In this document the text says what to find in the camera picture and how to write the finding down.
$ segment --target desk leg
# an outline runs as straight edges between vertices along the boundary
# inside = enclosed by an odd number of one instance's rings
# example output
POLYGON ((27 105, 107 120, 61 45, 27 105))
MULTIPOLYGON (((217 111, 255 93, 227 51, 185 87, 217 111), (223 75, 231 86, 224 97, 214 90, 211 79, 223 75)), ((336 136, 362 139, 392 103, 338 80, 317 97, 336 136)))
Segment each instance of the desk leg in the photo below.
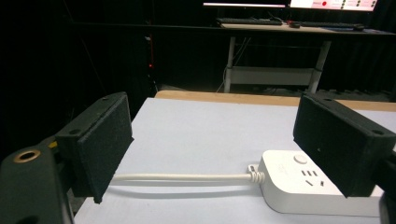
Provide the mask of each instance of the desk leg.
POLYGON ((224 78, 224 92, 230 92, 231 88, 231 72, 233 70, 233 50, 235 49, 235 36, 230 39, 230 48, 228 50, 228 62, 224 78))
POLYGON ((323 45, 320 48, 320 54, 318 57, 317 65, 315 69, 312 71, 311 80, 309 81, 308 91, 315 93, 317 91, 317 87, 320 81, 321 73, 323 71, 324 63, 326 62, 327 53, 329 52, 330 45, 332 41, 324 41, 323 45))

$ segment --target screw hole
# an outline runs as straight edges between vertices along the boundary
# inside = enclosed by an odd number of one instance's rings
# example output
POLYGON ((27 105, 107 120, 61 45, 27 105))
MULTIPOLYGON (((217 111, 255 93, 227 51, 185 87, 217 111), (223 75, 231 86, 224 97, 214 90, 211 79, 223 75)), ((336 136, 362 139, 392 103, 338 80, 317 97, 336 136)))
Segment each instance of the screw hole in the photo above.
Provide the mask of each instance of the screw hole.
POLYGON ((27 150, 27 151, 24 151, 24 152, 18 154, 14 158, 14 162, 23 163, 23 162, 27 162, 27 161, 32 161, 35 158, 37 158, 40 154, 41 154, 41 152, 37 149, 27 150))
POLYGON ((379 134, 379 135, 384 134, 383 132, 381 132, 381 131, 379 131, 379 130, 372 130, 372 132, 373 132, 373 133, 376 133, 376 134, 379 134))
POLYGON ((70 133, 70 134, 76 134, 76 133, 79 133, 79 129, 72 130, 72 131, 70 131, 69 133, 70 133))

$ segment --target power outlet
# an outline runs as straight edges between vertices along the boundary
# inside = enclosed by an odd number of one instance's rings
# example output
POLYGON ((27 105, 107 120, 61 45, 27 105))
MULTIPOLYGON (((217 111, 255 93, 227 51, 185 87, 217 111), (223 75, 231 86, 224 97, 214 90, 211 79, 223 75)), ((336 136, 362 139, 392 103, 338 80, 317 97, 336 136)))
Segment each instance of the power outlet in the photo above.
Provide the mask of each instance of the power outlet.
POLYGON ((345 198, 303 151, 265 151, 257 169, 265 173, 264 199, 277 212, 379 217, 382 189, 375 187, 367 198, 345 198))

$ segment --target monitor screen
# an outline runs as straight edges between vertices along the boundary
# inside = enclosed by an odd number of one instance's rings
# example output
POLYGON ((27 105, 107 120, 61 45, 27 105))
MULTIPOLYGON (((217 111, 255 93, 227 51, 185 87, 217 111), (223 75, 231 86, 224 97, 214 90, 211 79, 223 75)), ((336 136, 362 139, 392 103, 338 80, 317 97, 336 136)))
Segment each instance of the monitor screen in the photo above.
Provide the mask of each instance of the monitor screen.
POLYGON ((204 7, 286 7, 290 0, 204 0, 204 7))
POLYGON ((373 11, 377 0, 291 0, 290 7, 373 11))

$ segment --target keyboard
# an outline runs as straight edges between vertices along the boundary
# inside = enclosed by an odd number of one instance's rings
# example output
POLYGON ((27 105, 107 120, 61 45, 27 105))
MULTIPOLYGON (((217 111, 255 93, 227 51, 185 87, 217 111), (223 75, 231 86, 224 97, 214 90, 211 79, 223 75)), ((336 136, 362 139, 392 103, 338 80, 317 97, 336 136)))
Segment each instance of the keyboard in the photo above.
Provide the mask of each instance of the keyboard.
POLYGON ((282 25, 281 21, 264 21, 255 19, 217 18, 219 23, 247 24, 247 25, 282 25))
POLYGON ((318 21, 300 21, 300 25, 304 27, 329 27, 329 28, 356 28, 362 26, 357 23, 341 23, 341 22, 318 22, 318 21))

